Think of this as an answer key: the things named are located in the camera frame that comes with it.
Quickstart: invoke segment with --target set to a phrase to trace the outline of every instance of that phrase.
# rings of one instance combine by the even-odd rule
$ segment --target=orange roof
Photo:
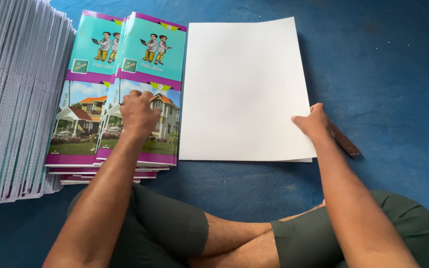
[[[81,100],[80,103],[91,102],[93,99],[97,99],[97,98],[85,98],[85,99]]]
[[[161,94],[161,93],[158,93],[158,94],[156,94],[156,95],[154,95],[153,97],[151,97],[150,98],[150,100],[153,100],[153,99],[155,99],[156,97],[161,97],[162,98],[162,100],[164,101],[164,102],[168,102],[168,103],[172,103],[167,97],[165,97],[163,94]]]
[[[74,107],[70,107],[69,108],[74,112],[74,114],[79,118],[79,119],[84,119],[84,120],[89,120],[89,121],[93,121],[92,118],[82,109],[79,108],[74,108]]]
[[[88,102],[93,102],[93,101],[104,101],[107,99],[107,96],[102,96],[102,97],[98,97],[98,98],[85,98],[83,100],[80,101],[80,103],[88,103]]]
[[[99,98],[95,98],[92,101],[104,101],[106,99],[107,99],[107,96],[102,96],[102,97],[99,97]]]

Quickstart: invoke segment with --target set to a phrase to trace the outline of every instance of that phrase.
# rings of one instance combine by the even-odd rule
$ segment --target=cloud
[[[122,96],[127,95],[130,90],[138,90],[140,92],[144,92],[150,90],[150,88],[153,89],[153,87],[149,84],[136,83],[130,80],[124,80],[120,84],[120,91]]]
[[[107,95],[107,87],[103,84],[73,82],[71,83],[71,93],[76,92],[81,92],[85,95],[105,96]]]

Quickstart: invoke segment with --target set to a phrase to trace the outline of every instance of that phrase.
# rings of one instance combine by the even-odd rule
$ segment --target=hand
[[[330,120],[324,112],[324,104],[322,103],[316,103],[311,106],[309,116],[293,116],[291,121],[312,141],[329,136],[333,137]]]
[[[123,119],[123,134],[132,137],[148,137],[160,120],[159,108],[150,108],[150,98],[153,94],[145,91],[132,90],[123,97],[120,113]]]

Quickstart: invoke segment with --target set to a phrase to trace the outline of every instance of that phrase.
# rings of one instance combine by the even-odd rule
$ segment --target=stack of paper
[[[309,115],[294,18],[190,23],[180,159],[312,161],[290,120]]]
[[[0,203],[61,188],[44,158],[74,39],[48,1],[0,0]]]
[[[130,90],[153,93],[162,114],[134,181],[176,165],[186,27],[132,12],[116,18],[84,10],[45,166],[62,183],[89,183],[123,132],[120,105]]]

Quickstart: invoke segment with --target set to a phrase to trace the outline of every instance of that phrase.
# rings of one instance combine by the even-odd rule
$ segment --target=sky
[[[71,82],[71,105],[77,102],[80,102],[81,100],[92,97],[92,98],[98,98],[102,96],[106,96],[108,89],[104,84],[96,84],[96,83],[88,83],[88,82],[78,82],[78,81],[72,81]],[[66,94],[69,93],[69,82],[64,82],[63,87],[63,93],[61,96],[61,102],[59,103],[59,107],[63,107],[64,100],[66,100],[66,103],[68,103],[69,98],[66,98]]]
[[[119,85],[119,79],[116,79],[114,86],[118,86],[118,85]],[[130,92],[130,90],[139,90],[141,92],[150,91],[153,95],[156,95],[158,93],[164,94],[165,97],[171,99],[177,107],[180,107],[179,91],[176,91],[173,89],[169,89],[167,91],[159,90],[158,88],[153,88],[152,85],[150,84],[144,84],[144,83],[134,82],[130,80],[122,80],[122,84],[120,85],[121,96],[127,95]]]

